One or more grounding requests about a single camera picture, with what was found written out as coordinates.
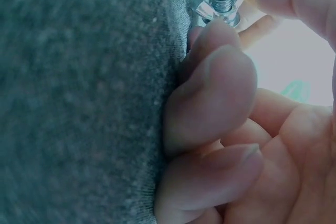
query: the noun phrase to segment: threaded bolt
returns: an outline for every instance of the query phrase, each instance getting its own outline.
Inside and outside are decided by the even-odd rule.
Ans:
[[[211,5],[219,13],[225,13],[231,10],[233,1],[232,0],[212,0]]]

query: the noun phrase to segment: metal screw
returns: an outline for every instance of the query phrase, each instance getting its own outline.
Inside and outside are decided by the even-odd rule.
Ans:
[[[229,25],[236,27],[240,22],[240,14],[237,11],[243,0],[197,0],[193,10],[197,12],[205,23],[214,18],[222,18]]]

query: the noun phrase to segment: gray fabric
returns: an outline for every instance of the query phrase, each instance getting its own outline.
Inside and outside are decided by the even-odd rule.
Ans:
[[[0,223],[155,223],[189,0],[1,0]]]

